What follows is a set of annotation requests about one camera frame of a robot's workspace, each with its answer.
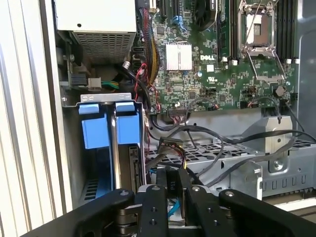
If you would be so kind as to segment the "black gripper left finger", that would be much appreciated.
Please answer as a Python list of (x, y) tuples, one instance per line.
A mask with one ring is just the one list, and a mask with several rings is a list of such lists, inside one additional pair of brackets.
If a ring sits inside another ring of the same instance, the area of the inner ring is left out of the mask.
[(136, 214), (136, 226), (127, 234), (139, 237), (168, 235), (166, 170), (158, 168), (156, 183), (138, 193), (116, 189), (28, 233), (27, 237), (112, 237)]

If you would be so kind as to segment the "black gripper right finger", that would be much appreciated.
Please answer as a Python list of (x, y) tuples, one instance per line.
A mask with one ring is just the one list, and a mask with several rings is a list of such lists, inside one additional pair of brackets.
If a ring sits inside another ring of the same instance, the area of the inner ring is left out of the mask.
[(227, 189), (218, 196), (191, 184), (178, 170), (186, 221), (201, 227), (203, 237), (308, 237), (310, 222), (302, 217)]

